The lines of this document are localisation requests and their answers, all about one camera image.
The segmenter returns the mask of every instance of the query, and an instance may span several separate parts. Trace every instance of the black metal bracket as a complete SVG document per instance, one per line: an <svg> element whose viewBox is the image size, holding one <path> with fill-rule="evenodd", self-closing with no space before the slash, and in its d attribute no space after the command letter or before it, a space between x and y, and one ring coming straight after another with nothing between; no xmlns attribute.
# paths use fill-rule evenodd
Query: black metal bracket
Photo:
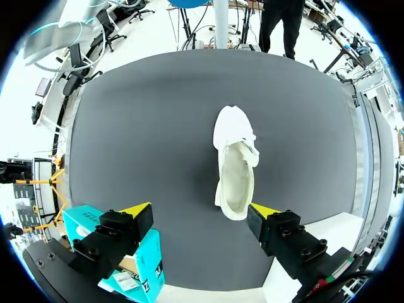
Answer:
<svg viewBox="0 0 404 303"><path fill-rule="evenodd" d="M321 279L328 278L349 257L341 248L334 255L326 253L327 240L318 240L300 224L300 216L287 210L267 218L249 206L247 222L267 256L275 256L292 279L302 288L293 302L307 295Z"/></svg>
<svg viewBox="0 0 404 303"><path fill-rule="evenodd" d="M189 39L192 31L191 31L191 27L189 26L189 19L187 16L187 11L185 8L179 8L179 11L181 13L182 23L184 24L185 35L186 35L187 39Z"/></svg>
<svg viewBox="0 0 404 303"><path fill-rule="evenodd" d="M242 20L242 33L241 33L241 41L240 44L247 43L248 31L250 29L250 16L251 16L251 8L246 8L244 12L244 19Z"/></svg>

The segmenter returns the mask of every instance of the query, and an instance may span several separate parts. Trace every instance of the cardboard box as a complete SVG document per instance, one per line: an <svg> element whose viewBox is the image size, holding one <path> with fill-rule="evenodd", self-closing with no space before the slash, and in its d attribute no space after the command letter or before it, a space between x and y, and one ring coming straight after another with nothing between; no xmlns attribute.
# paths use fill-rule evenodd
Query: cardboard box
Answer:
<svg viewBox="0 0 404 303"><path fill-rule="evenodd" d="M93 232L95 226L100 224L99 217L102 214L102 211L89 205L63 211L64 224L72 247L73 239L84 238L80 229L87 233ZM158 230L150 229L135 254L125 256L113 274L102 281L136 302L155 302L165 283Z"/></svg>

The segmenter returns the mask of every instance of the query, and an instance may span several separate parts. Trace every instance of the desk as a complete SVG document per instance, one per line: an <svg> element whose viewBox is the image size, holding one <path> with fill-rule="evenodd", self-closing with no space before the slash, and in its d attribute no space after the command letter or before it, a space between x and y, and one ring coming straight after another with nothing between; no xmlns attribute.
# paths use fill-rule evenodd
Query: desk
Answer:
<svg viewBox="0 0 404 303"><path fill-rule="evenodd" d="M354 60L360 67L365 68L365 64L362 62L362 60L359 59L359 57L355 54L354 50L347 50L345 48L345 44L340 40L340 38L333 33L332 31L328 31L328 34L335 40L335 42L338 44L340 47L340 53L335 57L335 59L330 63L329 66L323 71L323 73L328 73L328 71L333 68L333 66L338 62L338 60L341 59L343 55L348 55L349 58Z"/></svg>
<svg viewBox="0 0 404 303"><path fill-rule="evenodd" d="M327 12L322 11L317 5L315 5L311 1L306 1L305 6L310 8L310 12L307 16L307 18L311 21L314 21L318 18L318 16L321 17L320 22L327 22L329 21L329 16L327 15Z"/></svg>
<svg viewBox="0 0 404 303"><path fill-rule="evenodd" d="M212 3L209 2L206 4L208 6L212 6ZM248 30L249 30L249 24L250 24L250 16L253 13L253 11L256 9L258 11L263 11L264 10L264 4L261 2L257 1L252 1L248 0L247 4L241 4L236 2L236 0L231 0L229 2L229 9L245 9L244 10L244 19L243 19L243 24L242 24L242 33L241 33L241 44L245 44L247 42L247 35L248 35ZM192 34L191 27L189 26L189 20L186 14L186 9L184 8L178 8L176 6L173 6L172 4L169 5L167 8L167 11L173 10L173 9L179 9L181 12L181 18L182 22L184 24L184 30L187 39L189 36Z"/></svg>

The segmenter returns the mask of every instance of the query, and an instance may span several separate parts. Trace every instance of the black pants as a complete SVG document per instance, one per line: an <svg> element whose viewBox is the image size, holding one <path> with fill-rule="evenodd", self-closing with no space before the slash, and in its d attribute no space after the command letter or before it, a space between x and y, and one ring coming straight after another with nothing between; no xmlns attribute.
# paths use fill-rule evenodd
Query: black pants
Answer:
<svg viewBox="0 0 404 303"><path fill-rule="evenodd" d="M300 23L302 22L304 0L267 0L259 31L259 47L263 52L268 52L271 47L270 36L273 29L283 21L283 45L285 55L295 59L295 45L299 36Z"/></svg>

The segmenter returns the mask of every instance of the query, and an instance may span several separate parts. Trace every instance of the office chair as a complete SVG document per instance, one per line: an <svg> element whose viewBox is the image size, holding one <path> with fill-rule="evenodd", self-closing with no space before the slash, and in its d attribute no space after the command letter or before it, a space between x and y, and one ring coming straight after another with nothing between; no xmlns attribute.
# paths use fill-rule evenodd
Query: office chair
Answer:
<svg viewBox="0 0 404 303"><path fill-rule="evenodd" d="M108 17L108 13L106 9L102 9L98 14L97 14L97 19L99 22L102 24L102 27L104 28L105 31L105 37L107 38L105 41L105 46L109 46L109 49L111 52L114 52L114 49L112 48L112 41L115 41L119 38L124 38L126 39L127 36L125 35L114 35L113 37L110 37L110 35L115 31L114 25L111 23ZM102 33L94 39L94 41L91 43L91 47L95 47L99 44L102 43Z"/></svg>
<svg viewBox="0 0 404 303"><path fill-rule="evenodd" d="M314 23L316 25L314 25L312 28L310 28L310 30L316 30L317 32L319 32L322 36L323 36L323 41L326 40L326 38L330 41L330 44L333 43L330 35L328 35L328 27L327 24L320 22L320 21L316 21L314 20Z"/></svg>
<svg viewBox="0 0 404 303"><path fill-rule="evenodd" d="M343 22L343 18L337 16L337 18ZM336 31L341 28L342 26L339 24L338 21L336 20L331 20L330 22L328 22L327 24L322 23L322 22L318 22L318 21L314 21L314 23L317 25L314 25L312 28L310 28L310 30L316 30L318 32L321 33L321 35L323 36L323 41L326 40L326 38L330 41L330 44L333 43L330 35L328 34L329 32L333 32L336 33Z"/></svg>
<svg viewBox="0 0 404 303"><path fill-rule="evenodd" d="M136 3L137 0L129 0L128 4L133 4ZM140 21L143 21L141 14L144 13L155 13L155 11L152 11L150 9L144 9L143 11L141 9L145 8L145 6L147 5L146 0L141 0L139 5L135 6L133 9L131 9L131 12L135 12L135 14L133 15L133 17L129 20L129 23L132 23L132 20L135 19L136 17L139 17Z"/></svg>
<svg viewBox="0 0 404 303"><path fill-rule="evenodd" d="M94 50L94 47L92 47L88 51L86 56L90 57L93 50ZM69 51L70 51L70 60L71 60L72 66L75 66L78 68L80 66L86 65L81 58L81 51L80 51L79 44L74 44L71 47L69 47ZM85 69L82 69L79 71L72 71L71 73L68 73L68 74L63 73L62 76L57 81L57 82L59 82L61 79L67 80L67 82L63 88L63 95L66 97L70 96L82 84L85 84L85 83L93 80L96 76L102 74L102 71L97 71L95 74L88 77L89 73L90 73L90 68L85 68Z"/></svg>

